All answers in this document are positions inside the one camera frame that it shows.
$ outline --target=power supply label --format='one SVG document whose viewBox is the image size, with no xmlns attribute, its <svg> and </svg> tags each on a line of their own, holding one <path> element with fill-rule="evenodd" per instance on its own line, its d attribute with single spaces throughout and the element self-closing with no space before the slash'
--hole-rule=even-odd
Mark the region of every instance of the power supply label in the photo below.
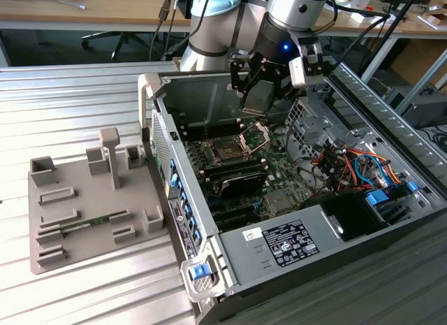
<svg viewBox="0 0 447 325">
<path fill-rule="evenodd" d="M 288 266 L 319 252 L 301 220 L 263 231 L 277 264 Z"/>
</svg>

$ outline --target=gray box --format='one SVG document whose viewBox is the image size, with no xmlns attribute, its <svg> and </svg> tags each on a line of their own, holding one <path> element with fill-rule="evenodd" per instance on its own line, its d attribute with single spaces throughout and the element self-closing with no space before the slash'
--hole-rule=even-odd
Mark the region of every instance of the gray box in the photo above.
<svg viewBox="0 0 447 325">
<path fill-rule="evenodd" d="M 56 175 L 54 171 L 53 160 L 51 157 L 39 157 L 38 159 L 31 159 L 30 164 L 30 176 L 37 187 L 42 187 L 43 185 L 54 184 L 56 182 Z"/>
<path fill-rule="evenodd" d="M 39 253 L 39 258 L 37 262 L 43 266 L 45 264 L 50 264 L 54 262 L 59 262 L 65 260 L 65 249 L 62 245 L 57 245 L 54 247 L 45 248 Z"/>
<path fill-rule="evenodd" d="M 400 104 L 413 89 L 412 86 L 393 87 L 384 101 L 402 113 L 402 117 L 415 128 L 447 124 L 446 96 L 431 84 L 427 84 L 425 88 L 432 92 L 415 96 L 405 109 L 400 109 Z"/>
<path fill-rule="evenodd" d="M 158 229 L 147 232 L 147 225 L 142 223 L 140 213 L 142 210 L 157 212 L 160 204 L 157 190 L 149 169 L 142 167 L 127 170 L 125 158 L 123 152 L 116 156 L 122 186 L 115 191 L 110 184 L 110 173 L 92 177 L 85 161 L 58 165 L 58 183 L 42 188 L 35 187 L 29 174 L 29 242 L 33 273 L 43 273 L 167 233 L 167 229 L 162 226 L 163 222 L 157 225 Z M 45 198 L 50 194 L 52 200 L 51 194 L 66 188 L 73 188 L 76 197 L 39 205 L 42 195 Z M 73 210 L 78 212 L 77 219 L 75 215 L 69 215 Z M 112 230 L 129 225 L 133 225 L 135 233 L 118 236 L 119 242 L 115 244 Z M 46 249 L 57 245 L 65 249 L 66 259 L 41 261 L 39 254 L 43 246 Z"/>
<path fill-rule="evenodd" d="M 136 237 L 135 227 L 133 225 L 128 225 L 119 227 L 118 229 L 113 229 L 112 235 L 115 243 L 122 243 L 124 241 L 132 240 Z"/>
<path fill-rule="evenodd" d="M 142 215 L 141 222 L 143 229 L 146 231 L 146 233 L 158 231 L 159 229 L 163 228 L 164 217 L 163 212 L 161 212 L 160 205 L 157 205 L 154 213 L 155 213 L 154 217 L 151 218 L 147 215 L 145 209 L 143 209 L 141 212 Z"/>
<path fill-rule="evenodd" d="M 130 145 L 125 149 L 126 168 L 134 169 L 145 165 L 145 157 L 138 145 Z"/>
<path fill-rule="evenodd" d="M 87 154 L 87 165 L 89 166 L 90 175 L 96 176 L 109 172 L 109 163 L 105 158 L 102 147 L 86 149 L 85 153 Z"/>
<path fill-rule="evenodd" d="M 55 203 L 57 201 L 65 201 L 76 197 L 73 187 L 65 187 L 63 189 L 56 189 L 48 192 L 43 192 L 39 195 L 39 205 L 46 205 Z"/>
</svg>

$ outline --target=orange wire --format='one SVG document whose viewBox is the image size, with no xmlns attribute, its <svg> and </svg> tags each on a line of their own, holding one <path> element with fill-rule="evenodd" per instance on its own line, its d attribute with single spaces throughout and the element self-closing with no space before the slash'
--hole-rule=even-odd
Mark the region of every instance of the orange wire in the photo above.
<svg viewBox="0 0 447 325">
<path fill-rule="evenodd" d="M 343 171 L 342 171 L 342 175 L 340 176 L 341 179 L 343 179 L 344 172 L 346 171 L 346 168 L 347 168 L 347 167 L 348 167 L 347 165 L 344 166 Z M 339 191 L 341 187 L 342 187 L 342 184 L 341 184 L 340 182 L 338 182 L 338 188 L 337 188 L 337 191 Z"/>
<path fill-rule="evenodd" d="M 355 149 L 355 148 L 347 149 L 347 151 L 348 151 L 348 152 L 352 152 L 352 153 L 354 153 L 354 154 L 356 154 L 356 155 L 369 154 L 369 155 L 371 155 L 371 156 L 373 156 L 373 157 L 376 157 L 377 159 L 380 159 L 380 160 L 382 160 L 382 161 L 386 161 L 386 158 L 385 158 L 385 157 L 379 156 L 378 154 L 375 154 L 375 153 L 373 153 L 373 152 L 363 152 L 362 150 Z M 399 178 L 397 178 L 396 175 L 394 174 L 393 168 L 391 168 L 391 165 L 390 165 L 390 164 L 388 164 L 388 167 L 389 167 L 389 169 L 390 169 L 390 172 L 388 172 L 388 171 L 385 169 L 386 174 L 387 174 L 388 176 L 390 176 L 391 179 L 392 179 L 394 182 L 396 182 L 396 183 L 398 183 L 398 184 L 401 183 L 401 181 L 399 180 Z"/>
<path fill-rule="evenodd" d="M 354 171 L 351 162 L 348 160 L 348 157 L 346 157 L 346 154 L 344 154 L 344 160 L 346 161 L 346 165 L 349 168 L 349 171 L 352 174 L 353 180 L 354 180 L 354 185 L 357 185 L 357 176 L 356 176 L 356 172 Z"/>
<path fill-rule="evenodd" d="M 324 151 L 322 151 L 322 153 L 320 154 L 320 156 L 318 156 L 315 160 L 313 160 L 312 164 L 313 164 L 313 165 L 318 164 L 318 163 L 323 159 L 323 155 L 324 155 Z"/>
</svg>

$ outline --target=floor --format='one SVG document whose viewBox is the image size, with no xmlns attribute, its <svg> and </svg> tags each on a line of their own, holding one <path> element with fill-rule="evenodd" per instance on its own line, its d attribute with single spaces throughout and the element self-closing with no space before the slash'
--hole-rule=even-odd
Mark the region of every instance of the floor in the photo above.
<svg viewBox="0 0 447 325">
<path fill-rule="evenodd" d="M 111 62 L 111 55 L 118 41 L 118 37 L 96 39 L 89 42 L 90 49 L 81 47 L 81 38 L 93 34 L 88 31 L 44 31 L 46 44 L 38 43 L 36 33 L 31 30 L 4 30 L 3 43 L 13 66 L 41 66 L 41 65 L 71 65 L 71 64 L 104 64 Z M 149 34 L 139 34 L 150 42 Z M 181 35 L 173 35 L 171 43 L 179 40 Z M 332 38 L 330 48 L 325 47 L 324 52 L 338 58 L 351 43 L 350 38 Z M 329 45 L 330 38 L 321 37 L 324 45 Z M 153 57 L 159 60 L 163 49 L 163 37 L 155 42 Z M 367 47 L 358 45 L 350 51 L 345 62 L 354 71 L 358 70 L 359 63 L 368 53 Z M 143 46 L 129 41 L 124 44 L 116 62 L 145 62 L 149 59 L 149 51 Z M 378 94 L 384 95 L 388 86 L 407 85 L 406 81 L 391 70 L 378 70 L 375 79 L 370 85 Z"/>
</svg>

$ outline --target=black cable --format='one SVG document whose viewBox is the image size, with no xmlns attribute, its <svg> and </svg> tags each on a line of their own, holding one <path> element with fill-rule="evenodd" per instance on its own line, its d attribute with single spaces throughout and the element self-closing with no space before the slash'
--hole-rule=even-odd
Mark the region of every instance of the black cable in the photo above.
<svg viewBox="0 0 447 325">
<path fill-rule="evenodd" d="M 284 149 L 286 150 L 286 153 L 288 154 L 287 148 L 288 148 L 288 140 L 290 139 L 292 134 L 292 126 L 290 126 L 290 128 L 287 131 L 287 137 L 286 137 L 286 142 L 284 143 Z"/>
<path fill-rule="evenodd" d="M 390 14 L 391 11 L 391 6 L 388 8 L 388 12 L 387 14 Z M 368 58 L 368 55 L 370 52 L 372 52 L 372 50 L 374 49 L 374 46 L 376 45 L 376 42 L 378 41 L 378 39 L 380 38 L 380 35 L 382 34 L 383 28 L 385 27 L 385 22 L 382 24 L 382 27 L 380 27 L 380 31 L 377 34 L 376 38 L 374 39 L 374 41 L 372 42 L 371 46 L 369 47 L 368 51 L 365 53 L 365 56 L 363 56 L 363 59 L 360 63 L 360 65 L 358 66 L 359 68 L 363 67 L 363 63 L 365 62 L 366 58 Z"/>
<path fill-rule="evenodd" d="M 166 44 L 165 44 L 165 50 L 164 52 L 166 52 L 166 50 L 168 49 L 168 44 L 169 44 L 169 38 L 170 38 L 170 31 L 173 28 L 173 24 L 174 24 L 174 18 L 175 18 L 175 12 L 177 12 L 177 9 L 174 9 L 173 12 L 173 17 L 170 19 L 170 24 L 169 24 L 169 30 L 168 30 L 168 36 L 166 37 Z"/>
<path fill-rule="evenodd" d="M 163 58 L 165 58 L 166 55 L 173 54 L 174 52 L 176 52 L 182 45 L 184 45 L 192 36 L 194 36 L 197 33 L 197 31 L 200 29 L 200 26 L 202 25 L 202 21 L 203 21 L 203 18 L 205 16 L 205 11 L 207 10 L 207 7 L 208 7 L 208 1 L 209 0 L 205 0 L 205 5 L 203 6 L 202 15 L 200 16 L 200 19 L 198 21 L 197 27 L 193 30 L 192 33 L 190 33 L 182 41 L 180 41 L 177 44 L 174 44 L 172 47 L 170 47 L 168 49 L 168 51 L 165 51 L 163 56 L 161 56 L 161 60 L 163 60 Z"/>
<path fill-rule="evenodd" d="M 332 36 L 326 36 L 326 39 L 329 41 L 329 44 L 324 45 L 325 50 L 331 50 L 330 47 L 332 46 Z"/>
<path fill-rule="evenodd" d="M 304 160 L 304 161 L 311 161 L 312 159 L 308 156 L 301 156 L 301 157 L 297 157 L 296 159 L 293 160 L 293 164 L 296 164 L 296 162 L 298 162 L 299 160 Z"/>
<path fill-rule="evenodd" d="M 149 62 L 152 60 L 152 49 L 154 48 L 154 43 L 155 43 L 156 35 L 157 35 L 157 34 L 159 33 L 159 31 L 160 31 L 160 27 L 161 27 L 161 24 L 162 24 L 162 23 L 163 23 L 162 21 L 159 22 L 159 24 L 156 26 L 154 35 L 152 36 L 151 45 L 150 45 L 150 47 L 149 47 Z"/>
<path fill-rule="evenodd" d="M 360 68 L 358 75 L 362 75 L 366 69 L 368 68 L 368 66 L 371 64 L 372 59 L 375 58 L 375 56 L 379 53 L 380 49 L 383 47 L 383 45 L 385 44 L 385 42 L 390 38 L 391 34 L 394 32 L 394 29 L 396 29 L 397 25 L 400 23 L 400 21 L 402 20 L 402 18 L 405 16 L 406 12 L 408 11 L 408 9 L 410 9 L 411 5 L 413 4 L 415 0 L 409 0 L 405 6 L 403 7 L 403 9 L 399 12 L 399 14 L 397 15 L 397 17 L 395 18 L 395 20 L 391 23 L 390 27 L 388 28 L 388 30 L 386 31 L 385 35 L 383 35 L 383 38 L 381 39 L 381 42 L 379 43 L 379 46 L 375 49 L 375 51 L 373 52 L 371 59 L 369 61 L 367 61 L 365 63 L 365 65 Z"/>
<path fill-rule="evenodd" d="M 342 56 L 338 59 L 337 63 L 334 64 L 333 66 L 333 70 L 335 70 L 335 68 L 337 68 L 340 63 L 344 60 L 344 58 L 347 56 L 347 54 L 351 51 L 351 49 L 366 35 L 368 34 L 371 30 L 373 30 L 373 28 L 375 28 L 375 26 L 381 24 L 382 22 L 385 22 L 388 18 L 387 17 L 382 17 L 381 19 L 377 20 L 376 22 L 374 22 L 373 24 L 371 24 L 368 28 L 366 28 L 364 31 L 362 31 L 362 33 L 357 36 L 357 38 L 354 40 L 354 42 L 352 42 L 347 49 L 343 52 Z"/>
<path fill-rule="evenodd" d="M 312 171 L 312 173 L 315 173 L 315 168 L 316 166 L 312 166 L 312 169 L 310 169 Z M 314 189 L 316 190 L 316 177 L 314 176 Z"/>
<path fill-rule="evenodd" d="M 422 132 L 426 133 L 429 140 L 432 141 L 435 145 L 439 147 L 443 152 L 447 154 L 447 133 L 445 131 L 440 130 L 438 127 L 435 127 L 438 131 L 434 131 L 432 129 L 420 129 Z"/>
<path fill-rule="evenodd" d="M 300 166 L 297 166 L 297 170 L 298 170 L 298 172 L 304 171 L 305 173 L 308 173 L 308 174 L 314 176 L 317 180 L 320 180 L 323 183 L 325 182 L 324 178 L 322 178 L 320 175 L 317 175 L 316 173 L 314 173 L 314 172 L 312 172 L 310 170 L 304 169 L 304 168 L 302 168 Z"/>
<path fill-rule="evenodd" d="M 332 8 L 334 8 L 334 17 L 332 19 L 333 22 L 337 21 L 338 18 L 338 6 L 337 3 L 335 3 L 335 0 L 330 0 L 332 2 Z"/>
<path fill-rule="evenodd" d="M 163 22 L 166 21 L 166 18 L 169 15 L 169 8 L 170 8 L 170 0 L 165 0 L 163 2 L 163 5 L 161 5 L 161 7 L 160 7 L 159 23 L 156 26 L 154 36 L 152 37 L 152 40 L 151 40 L 151 45 L 149 47 L 149 62 L 152 60 L 152 49 L 154 48 L 156 36 L 160 31 L 161 25 L 163 24 Z"/>
</svg>

